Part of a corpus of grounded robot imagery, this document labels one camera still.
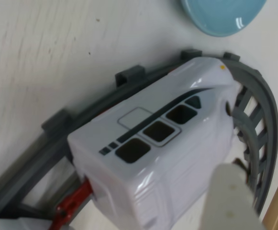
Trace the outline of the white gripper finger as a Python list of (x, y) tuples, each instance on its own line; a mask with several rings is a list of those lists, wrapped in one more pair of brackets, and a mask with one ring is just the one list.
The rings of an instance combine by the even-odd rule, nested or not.
[(202, 173), (207, 195), (200, 219), (201, 230), (263, 230), (254, 209), (254, 195), (245, 183), (248, 172), (242, 161), (218, 163)]

